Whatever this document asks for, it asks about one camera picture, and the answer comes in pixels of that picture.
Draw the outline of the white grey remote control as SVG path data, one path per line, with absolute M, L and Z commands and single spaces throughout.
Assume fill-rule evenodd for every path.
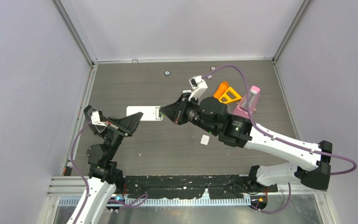
M 161 106 L 128 106 L 126 108 L 126 115 L 133 115 L 137 112 L 143 113 L 141 121 L 162 121 L 160 111 Z

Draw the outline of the white battery cover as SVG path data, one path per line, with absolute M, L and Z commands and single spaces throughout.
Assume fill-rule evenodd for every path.
M 202 135 L 200 139 L 200 144 L 207 146 L 209 143 L 210 137 L 208 135 Z

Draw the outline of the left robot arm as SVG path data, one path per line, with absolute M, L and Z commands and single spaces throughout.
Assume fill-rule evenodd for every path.
M 98 223 L 112 194 L 124 189 L 123 172 L 112 159 L 123 139 L 134 134 L 143 117 L 142 112 L 124 118 L 105 117 L 92 106 L 84 110 L 84 115 L 87 121 L 84 127 L 101 137 L 103 143 L 87 149 L 89 174 L 87 178 L 81 176 L 85 189 L 69 224 Z

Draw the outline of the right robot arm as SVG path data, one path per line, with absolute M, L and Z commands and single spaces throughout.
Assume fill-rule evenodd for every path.
M 281 183 L 328 189 L 330 142 L 307 143 L 277 134 L 259 124 L 253 125 L 247 118 L 229 113 L 227 105 L 214 97 L 198 101 L 190 95 L 189 92 L 182 93 L 176 102 L 161 107 L 160 111 L 174 124 L 191 122 L 217 136 L 224 145 L 259 150 L 287 161 L 273 166 L 252 166 L 247 178 L 252 191 Z

